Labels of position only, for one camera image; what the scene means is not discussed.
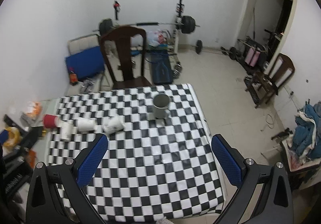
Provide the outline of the grey ribbed mug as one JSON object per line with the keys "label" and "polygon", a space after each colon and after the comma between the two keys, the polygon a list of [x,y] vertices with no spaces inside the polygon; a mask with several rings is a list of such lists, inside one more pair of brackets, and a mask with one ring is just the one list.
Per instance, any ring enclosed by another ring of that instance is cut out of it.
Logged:
{"label": "grey ribbed mug", "polygon": [[164,93],[157,94],[153,97],[153,114],[157,119],[165,119],[170,104],[170,97]]}

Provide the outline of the white paper cup leftmost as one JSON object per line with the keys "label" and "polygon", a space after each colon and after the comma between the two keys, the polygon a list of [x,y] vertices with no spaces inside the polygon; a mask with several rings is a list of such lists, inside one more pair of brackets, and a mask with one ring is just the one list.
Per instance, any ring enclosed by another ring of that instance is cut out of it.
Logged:
{"label": "white paper cup leftmost", "polygon": [[63,141],[70,141],[73,125],[69,122],[63,121],[60,126],[60,139]]}

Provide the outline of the white paper cup middle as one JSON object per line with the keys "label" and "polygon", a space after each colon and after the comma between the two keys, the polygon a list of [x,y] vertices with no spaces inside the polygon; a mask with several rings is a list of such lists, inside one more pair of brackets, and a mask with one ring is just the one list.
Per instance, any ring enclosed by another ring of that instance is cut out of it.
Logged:
{"label": "white paper cup middle", "polygon": [[87,132],[87,131],[95,130],[96,125],[97,123],[95,119],[86,119],[86,118],[77,119],[77,129],[79,132]]}

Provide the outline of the white printed paper cup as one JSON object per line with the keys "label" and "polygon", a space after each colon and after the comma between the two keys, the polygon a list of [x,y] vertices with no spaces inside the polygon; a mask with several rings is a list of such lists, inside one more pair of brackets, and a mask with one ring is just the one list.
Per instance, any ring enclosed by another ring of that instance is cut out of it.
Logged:
{"label": "white printed paper cup", "polygon": [[114,134],[116,132],[122,131],[125,128],[125,124],[119,115],[110,117],[103,125],[103,131],[107,135]]}

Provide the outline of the red paper cup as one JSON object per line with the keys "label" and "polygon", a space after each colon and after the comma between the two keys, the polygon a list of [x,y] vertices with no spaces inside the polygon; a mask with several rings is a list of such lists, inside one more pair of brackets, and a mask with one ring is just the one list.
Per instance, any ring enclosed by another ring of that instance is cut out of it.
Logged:
{"label": "red paper cup", "polygon": [[54,129],[60,127],[60,118],[56,115],[45,114],[43,116],[43,124],[47,129]]}

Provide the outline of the black white checkered tablecloth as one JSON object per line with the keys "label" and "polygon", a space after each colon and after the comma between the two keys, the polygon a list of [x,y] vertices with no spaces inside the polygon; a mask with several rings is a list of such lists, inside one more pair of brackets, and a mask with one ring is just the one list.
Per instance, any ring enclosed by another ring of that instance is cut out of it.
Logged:
{"label": "black white checkered tablecloth", "polygon": [[[153,114],[153,97],[171,99],[165,119]],[[209,130],[190,84],[112,90],[64,96],[57,115],[76,123],[95,119],[95,130],[72,129],[62,141],[53,131],[48,147],[50,165],[76,157],[104,123],[119,115],[124,130],[108,137],[108,150],[90,183],[83,188],[105,221],[153,222],[208,213],[219,214],[224,191],[211,150]]]}

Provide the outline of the yellow plastic bag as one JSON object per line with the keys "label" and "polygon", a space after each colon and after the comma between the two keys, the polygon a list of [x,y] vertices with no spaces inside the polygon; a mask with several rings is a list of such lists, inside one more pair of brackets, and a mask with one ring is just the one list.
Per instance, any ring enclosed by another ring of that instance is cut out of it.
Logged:
{"label": "yellow plastic bag", "polygon": [[16,127],[7,127],[5,130],[8,132],[8,139],[4,142],[4,146],[7,149],[13,149],[22,140],[20,131]]}

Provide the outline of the orange snack bag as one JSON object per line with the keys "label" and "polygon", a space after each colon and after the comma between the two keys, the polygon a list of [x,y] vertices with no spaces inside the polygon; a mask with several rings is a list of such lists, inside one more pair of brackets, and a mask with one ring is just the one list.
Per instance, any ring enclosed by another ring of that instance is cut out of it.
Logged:
{"label": "orange snack bag", "polygon": [[42,105],[40,102],[28,102],[25,114],[32,120],[36,120],[41,114]]}

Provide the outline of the blue clothes pile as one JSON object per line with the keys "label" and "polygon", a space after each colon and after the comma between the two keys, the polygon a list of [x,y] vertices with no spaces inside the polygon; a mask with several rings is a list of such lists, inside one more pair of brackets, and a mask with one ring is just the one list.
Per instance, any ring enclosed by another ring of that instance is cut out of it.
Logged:
{"label": "blue clothes pile", "polygon": [[297,127],[292,139],[292,150],[300,164],[320,159],[320,101],[314,106],[307,103],[298,111]]}

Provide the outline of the dark wooden chair by doorway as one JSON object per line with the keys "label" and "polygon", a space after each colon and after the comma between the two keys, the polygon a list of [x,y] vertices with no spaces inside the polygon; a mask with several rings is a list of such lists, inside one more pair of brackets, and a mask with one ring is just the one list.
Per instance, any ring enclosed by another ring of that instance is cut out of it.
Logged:
{"label": "dark wooden chair by doorway", "polygon": [[281,88],[293,77],[294,72],[295,67],[290,57],[279,53],[268,73],[257,70],[250,77],[245,77],[245,91],[250,93],[255,108],[268,104],[277,96]]}

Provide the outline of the blue folded mat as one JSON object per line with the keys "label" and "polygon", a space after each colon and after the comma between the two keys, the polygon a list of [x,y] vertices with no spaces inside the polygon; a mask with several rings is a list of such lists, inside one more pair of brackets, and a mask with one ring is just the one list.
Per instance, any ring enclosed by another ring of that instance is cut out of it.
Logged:
{"label": "blue folded mat", "polygon": [[65,58],[67,70],[74,72],[79,81],[94,77],[105,70],[99,46],[88,48]]}

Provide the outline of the pink padded equipment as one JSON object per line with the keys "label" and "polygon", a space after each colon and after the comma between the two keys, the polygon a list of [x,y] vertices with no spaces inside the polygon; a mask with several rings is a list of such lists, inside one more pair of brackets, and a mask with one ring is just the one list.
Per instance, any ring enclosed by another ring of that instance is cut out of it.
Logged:
{"label": "pink padded equipment", "polygon": [[257,60],[260,56],[260,49],[259,48],[249,48],[247,55],[245,57],[245,63],[250,67],[254,67],[257,63]]}

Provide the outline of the small barbell on floor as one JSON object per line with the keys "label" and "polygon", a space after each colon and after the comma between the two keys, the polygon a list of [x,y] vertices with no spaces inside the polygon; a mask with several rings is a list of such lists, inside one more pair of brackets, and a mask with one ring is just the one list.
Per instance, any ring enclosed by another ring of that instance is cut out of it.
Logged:
{"label": "small barbell on floor", "polygon": [[[195,48],[196,53],[200,54],[202,52],[203,48],[204,48],[202,41],[198,40],[196,42],[196,45],[194,46],[194,48]],[[211,47],[208,48],[208,47],[206,47],[205,49],[214,51],[214,53],[216,53],[216,54],[221,53],[223,55],[227,55],[227,56],[229,56],[229,58],[231,60],[236,60],[237,59],[237,50],[236,50],[235,47],[231,47],[229,50],[224,48],[224,47],[220,47],[220,48],[211,48]]]}

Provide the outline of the black weight bench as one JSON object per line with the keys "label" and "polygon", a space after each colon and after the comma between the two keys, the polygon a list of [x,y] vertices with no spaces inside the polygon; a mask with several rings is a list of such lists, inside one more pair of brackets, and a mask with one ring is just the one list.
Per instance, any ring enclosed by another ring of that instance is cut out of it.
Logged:
{"label": "black weight bench", "polygon": [[173,82],[169,53],[166,50],[150,50],[148,63],[151,65],[151,77],[154,85],[169,85]]}

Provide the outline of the white cushion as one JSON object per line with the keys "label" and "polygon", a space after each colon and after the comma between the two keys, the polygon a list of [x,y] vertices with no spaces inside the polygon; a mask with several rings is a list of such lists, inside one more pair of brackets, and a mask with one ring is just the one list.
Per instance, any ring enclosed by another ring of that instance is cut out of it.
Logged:
{"label": "white cushion", "polygon": [[97,46],[99,46],[99,36],[97,34],[86,35],[67,42],[70,55],[74,55]]}

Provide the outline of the dark wooden chair at table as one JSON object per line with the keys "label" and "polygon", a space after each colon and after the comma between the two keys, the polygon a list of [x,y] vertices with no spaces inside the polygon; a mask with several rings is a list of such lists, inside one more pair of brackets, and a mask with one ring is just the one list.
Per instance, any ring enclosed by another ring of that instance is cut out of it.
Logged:
{"label": "dark wooden chair at table", "polygon": [[[140,35],[143,39],[143,47],[141,50],[140,76],[134,77],[133,64],[131,59],[131,38]],[[116,45],[116,51],[120,61],[123,81],[117,81],[112,69],[111,63],[105,54],[105,42],[113,41]],[[147,46],[146,31],[141,28],[129,25],[119,26],[110,30],[107,34],[100,37],[100,51],[107,66],[109,75],[111,76],[113,90],[150,87],[151,83],[145,78],[145,54]]]}

